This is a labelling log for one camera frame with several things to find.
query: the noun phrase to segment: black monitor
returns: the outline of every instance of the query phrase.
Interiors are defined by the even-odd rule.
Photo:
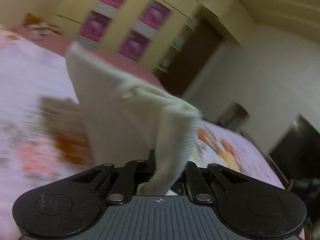
[[[320,178],[320,134],[299,115],[270,157],[288,180]]]

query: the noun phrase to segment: ceiling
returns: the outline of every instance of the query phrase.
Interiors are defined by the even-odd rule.
[[[253,18],[320,43],[320,0],[242,0]]]

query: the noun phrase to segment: circular cap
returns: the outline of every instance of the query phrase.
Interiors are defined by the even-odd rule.
[[[247,208],[254,214],[262,217],[272,217],[283,209],[281,200],[273,196],[258,195],[247,200]]]
[[[119,202],[121,200],[123,200],[124,196],[118,193],[115,194],[111,194],[108,199],[114,202]]]
[[[204,202],[212,199],[212,197],[209,194],[205,194],[205,193],[198,194],[196,198],[197,200],[204,201]]]
[[[52,194],[39,198],[36,202],[36,209],[44,215],[55,216],[67,212],[72,205],[71,198],[61,194]]]

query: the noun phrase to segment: white cloth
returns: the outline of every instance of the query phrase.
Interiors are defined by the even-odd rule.
[[[74,42],[69,77],[85,116],[96,165],[123,166],[156,150],[156,173],[141,189],[164,195],[195,147],[200,112],[166,91],[114,68]]]

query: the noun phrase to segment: pink fabric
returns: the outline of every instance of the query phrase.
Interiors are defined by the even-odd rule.
[[[55,33],[51,33],[45,37],[36,37],[32,35],[23,25],[17,25],[15,27],[12,27],[10,30],[32,41],[36,45],[50,50],[54,53],[57,53],[63,57],[71,43],[71,41],[62,38],[61,36]],[[108,63],[114,65],[118,69],[121,69],[122,71],[125,71],[138,78],[141,78],[156,87],[164,89],[160,81],[152,73],[144,70],[143,68],[128,61],[125,61],[124,59],[121,59],[115,55],[109,54],[101,49],[98,49],[93,53],[96,54],[98,57],[102,58],[103,60],[107,61]]]

